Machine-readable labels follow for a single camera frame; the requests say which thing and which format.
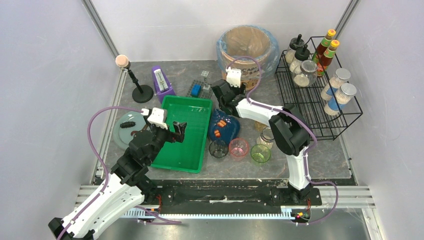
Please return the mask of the light blue plate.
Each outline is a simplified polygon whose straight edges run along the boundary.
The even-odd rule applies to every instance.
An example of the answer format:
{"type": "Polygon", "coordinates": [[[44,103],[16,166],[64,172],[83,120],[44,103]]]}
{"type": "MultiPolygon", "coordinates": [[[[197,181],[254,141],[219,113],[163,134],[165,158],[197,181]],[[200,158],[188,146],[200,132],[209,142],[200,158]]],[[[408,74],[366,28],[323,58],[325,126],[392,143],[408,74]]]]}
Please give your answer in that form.
{"type": "Polygon", "coordinates": [[[112,130],[112,138],[118,147],[122,150],[128,148],[130,141],[134,138],[134,135],[141,131],[146,125],[144,116],[135,111],[129,111],[125,113],[114,125],[112,130]],[[127,121],[133,121],[136,123],[134,127],[130,128],[120,128],[120,124],[127,121]]]}

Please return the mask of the green glass cup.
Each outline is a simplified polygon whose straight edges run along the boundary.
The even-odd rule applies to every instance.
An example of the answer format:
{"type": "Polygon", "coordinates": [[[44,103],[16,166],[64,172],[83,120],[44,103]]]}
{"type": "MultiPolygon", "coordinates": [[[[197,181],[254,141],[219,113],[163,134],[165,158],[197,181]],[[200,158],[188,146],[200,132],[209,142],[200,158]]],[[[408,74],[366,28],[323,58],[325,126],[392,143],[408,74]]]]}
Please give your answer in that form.
{"type": "Polygon", "coordinates": [[[250,150],[250,157],[255,165],[264,165],[271,158],[271,149],[264,144],[256,144],[250,150]]]}

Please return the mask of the blue lego brick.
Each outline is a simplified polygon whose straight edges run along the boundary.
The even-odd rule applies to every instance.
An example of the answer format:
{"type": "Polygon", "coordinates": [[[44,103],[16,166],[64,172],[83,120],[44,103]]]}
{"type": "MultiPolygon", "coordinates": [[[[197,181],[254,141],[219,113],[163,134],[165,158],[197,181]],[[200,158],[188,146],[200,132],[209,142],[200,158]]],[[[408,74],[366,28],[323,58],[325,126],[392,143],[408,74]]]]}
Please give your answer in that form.
{"type": "Polygon", "coordinates": [[[190,91],[190,96],[194,98],[198,98],[202,91],[202,86],[200,84],[194,84],[190,91]]]}

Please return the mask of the grey lego baseplate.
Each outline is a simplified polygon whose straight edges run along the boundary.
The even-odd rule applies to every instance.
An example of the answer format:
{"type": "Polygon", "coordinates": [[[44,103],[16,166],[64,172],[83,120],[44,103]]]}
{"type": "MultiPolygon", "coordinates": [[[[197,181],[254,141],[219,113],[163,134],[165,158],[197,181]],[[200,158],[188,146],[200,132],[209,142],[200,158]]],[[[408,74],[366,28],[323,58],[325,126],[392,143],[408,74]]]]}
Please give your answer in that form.
{"type": "Polygon", "coordinates": [[[192,90],[194,89],[195,85],[199,85],[200,89],[199,89],[199,93],[197,98],[202,98],[202,99],[210,99],[213,95],[213,90],[212,87],[209,83],[204,82],[204,81],[199,81],[199,80],[193,80],[191,82],[191,85],[186,93],[186,97],[196,97],[192,95],[192,90]]]}

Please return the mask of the dark clear glass cup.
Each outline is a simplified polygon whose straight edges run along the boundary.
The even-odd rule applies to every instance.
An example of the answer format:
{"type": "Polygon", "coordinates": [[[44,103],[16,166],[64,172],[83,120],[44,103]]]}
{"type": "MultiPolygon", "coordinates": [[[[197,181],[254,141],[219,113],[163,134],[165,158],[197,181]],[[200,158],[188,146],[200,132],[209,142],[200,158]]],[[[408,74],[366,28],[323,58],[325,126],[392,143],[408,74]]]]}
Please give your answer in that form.
{"type": "Polygon", "coordinates": [[[229,147],[225,141],[216,139],[210,143],[208,150],[211,156],[220,159],[228,154],[229,147]]]}

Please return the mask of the sauce bottle yellow cap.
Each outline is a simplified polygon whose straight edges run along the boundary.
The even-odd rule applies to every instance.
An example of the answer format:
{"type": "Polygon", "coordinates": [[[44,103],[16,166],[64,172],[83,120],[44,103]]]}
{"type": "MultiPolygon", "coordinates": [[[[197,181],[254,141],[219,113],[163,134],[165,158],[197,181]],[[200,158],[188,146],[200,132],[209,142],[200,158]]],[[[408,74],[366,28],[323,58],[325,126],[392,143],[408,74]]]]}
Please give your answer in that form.
{"type": "Polygon", "coordinates": [[[318,77],[322,77],[325,71],[327,70],[328,66],[332,63],[339,45],[340,42],[338,40],[332,40],[330,46],[324,51],[323,55],[319,60],[319,63],[317,64],[318,77]]]}
{"type": "Polygon", "coordinates": [[[312,61],[316,64],[319,63],[321,56],[324,54],[324,51],[330,46],[331,41],[336,35],[336,31],[334,29],[329,29],[325,37],[321,40],[320,44],[316,48],[316,51],[312,57],[312,61]]]}

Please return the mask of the tall bead jar silver lid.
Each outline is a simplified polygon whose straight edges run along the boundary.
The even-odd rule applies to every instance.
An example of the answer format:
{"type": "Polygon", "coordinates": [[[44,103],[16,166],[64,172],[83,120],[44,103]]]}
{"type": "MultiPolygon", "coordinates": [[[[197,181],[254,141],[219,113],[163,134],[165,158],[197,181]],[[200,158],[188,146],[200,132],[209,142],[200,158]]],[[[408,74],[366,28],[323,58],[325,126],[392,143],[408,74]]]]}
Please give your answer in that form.
{"type": "Polygon", "coordinates": [[[324,107],[324,112],[336,116],[345,105],[356,95],[357,88],[351,83],[342,84],[324,107]]]}

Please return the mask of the dark spiky food piece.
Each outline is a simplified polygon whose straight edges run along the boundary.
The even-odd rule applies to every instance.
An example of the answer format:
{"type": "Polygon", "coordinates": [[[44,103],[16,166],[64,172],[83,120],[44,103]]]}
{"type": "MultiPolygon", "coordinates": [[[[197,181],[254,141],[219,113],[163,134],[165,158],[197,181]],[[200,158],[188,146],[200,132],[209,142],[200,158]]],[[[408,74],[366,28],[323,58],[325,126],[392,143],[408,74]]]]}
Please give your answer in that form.
{"type": "Polygon", "coordinates": [[[136,125],[134,121],[125,121],[119,125],[121,129],[132,128],[136,125]]]}

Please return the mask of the amber glass cup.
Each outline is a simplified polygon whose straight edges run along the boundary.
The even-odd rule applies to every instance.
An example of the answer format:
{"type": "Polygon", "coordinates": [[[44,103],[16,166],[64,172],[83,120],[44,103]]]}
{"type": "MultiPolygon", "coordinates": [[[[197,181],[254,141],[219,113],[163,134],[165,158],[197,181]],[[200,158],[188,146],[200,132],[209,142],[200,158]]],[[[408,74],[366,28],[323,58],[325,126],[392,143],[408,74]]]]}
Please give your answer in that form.
{"type": "Polygon", "coordinates": [[[261,133],[265,128],[267,128],[268,126],[266,124],[263,124],[259,121],[255,121],[254,122],[254,129],[256,131],[258,131],[259,133],[261,133]]]}

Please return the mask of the black-lid shaker jar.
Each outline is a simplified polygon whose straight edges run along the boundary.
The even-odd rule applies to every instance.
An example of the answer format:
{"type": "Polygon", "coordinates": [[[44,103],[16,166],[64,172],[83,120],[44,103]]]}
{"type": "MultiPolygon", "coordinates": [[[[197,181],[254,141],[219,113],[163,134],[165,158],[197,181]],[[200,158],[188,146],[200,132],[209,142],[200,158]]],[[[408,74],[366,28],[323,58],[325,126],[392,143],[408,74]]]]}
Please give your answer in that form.
{"type": "Polygon", "coordinates": [[[305,44],[302,47],[296,49],[293,61],[289,66],[289,70],[291,73],[295,73],[295,70],[298,66],[302,64],[303,61],[308,60],[310,57],[310,51],[308,49],[308,45],[305,44]]]}
{"type": "Polygon", "coordinates": [[[285,54],[285,61],[287,64],[291,64],[295,58],[295,53],[298,48],[301,48],[305,45],[305,41],[302,39],[302,34],[299,34],[297,37],[294,37],[290,40],[289,46],[285,54]]]}

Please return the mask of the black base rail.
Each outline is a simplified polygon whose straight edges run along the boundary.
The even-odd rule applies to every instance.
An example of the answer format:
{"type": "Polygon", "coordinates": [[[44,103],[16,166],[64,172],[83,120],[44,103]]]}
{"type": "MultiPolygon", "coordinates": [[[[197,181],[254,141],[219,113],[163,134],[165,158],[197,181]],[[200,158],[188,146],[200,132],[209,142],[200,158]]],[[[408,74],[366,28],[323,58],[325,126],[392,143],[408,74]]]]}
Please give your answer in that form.
{"type": "Polygon", "coordinates": [[[162,214],[277,214],[281,207],[305,209],[322,205],[321,193],[308,187],[300,195],[287,179],[155,180],[145,205],[159,205],[162,214]]]}

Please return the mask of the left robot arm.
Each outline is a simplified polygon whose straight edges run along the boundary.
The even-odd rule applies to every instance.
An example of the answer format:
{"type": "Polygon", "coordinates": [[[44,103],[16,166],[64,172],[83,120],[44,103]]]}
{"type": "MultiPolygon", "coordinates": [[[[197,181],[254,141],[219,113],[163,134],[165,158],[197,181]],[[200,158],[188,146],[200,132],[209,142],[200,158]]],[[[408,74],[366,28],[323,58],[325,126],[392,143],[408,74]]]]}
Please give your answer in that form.
{"type": "Polygon", "coordinates": [[[127,211],[156,196],[156,186],[146,173],[165,143],[181,143],[186,122],[160,123],[144,118],[147,129],[134,134],[128,148],[101,185],[73,212],[55,217],[48,227],[57,240],[96,240],[127,211]]]}

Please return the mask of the round glass rice jar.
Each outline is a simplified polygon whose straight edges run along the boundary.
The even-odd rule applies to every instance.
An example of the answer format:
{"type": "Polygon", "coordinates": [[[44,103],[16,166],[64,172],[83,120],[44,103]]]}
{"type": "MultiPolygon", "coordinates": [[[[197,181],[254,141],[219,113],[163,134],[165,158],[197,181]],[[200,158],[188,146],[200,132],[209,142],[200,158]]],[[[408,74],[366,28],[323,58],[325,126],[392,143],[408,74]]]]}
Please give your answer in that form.
{"type": "Polygon", "coordinates": [[[318,66],[312,60],[304,60],[293,69],[292,80],[299,87],[310,87],[318,78],[318,66]]]}

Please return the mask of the glass rice jar front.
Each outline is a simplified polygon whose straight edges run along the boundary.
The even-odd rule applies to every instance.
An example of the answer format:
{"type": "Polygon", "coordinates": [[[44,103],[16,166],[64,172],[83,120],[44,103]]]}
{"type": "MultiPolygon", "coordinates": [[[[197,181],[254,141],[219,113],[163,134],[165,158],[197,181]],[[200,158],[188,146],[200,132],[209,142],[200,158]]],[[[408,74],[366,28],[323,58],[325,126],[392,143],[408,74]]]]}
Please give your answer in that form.
{"type": "Polygon", "coordinates": [[[275,138],[270,127],[264,128],[256,139],[257,144],[264,145],[269,149],[273,147],[274,142],[275,138]]]}

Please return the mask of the pink glass cup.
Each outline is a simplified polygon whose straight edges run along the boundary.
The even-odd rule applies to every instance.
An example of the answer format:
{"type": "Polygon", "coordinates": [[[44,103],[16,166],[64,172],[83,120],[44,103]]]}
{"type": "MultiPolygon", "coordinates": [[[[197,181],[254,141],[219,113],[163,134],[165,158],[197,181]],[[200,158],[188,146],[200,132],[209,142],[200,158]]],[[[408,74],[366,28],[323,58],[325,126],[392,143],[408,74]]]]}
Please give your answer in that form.
{"type": "Polygon", "coordinates": [[[249,152],[250,146],[243,138],[235,138],[230,141],[229,153],[233,160],[241,161],[249,152]]]}

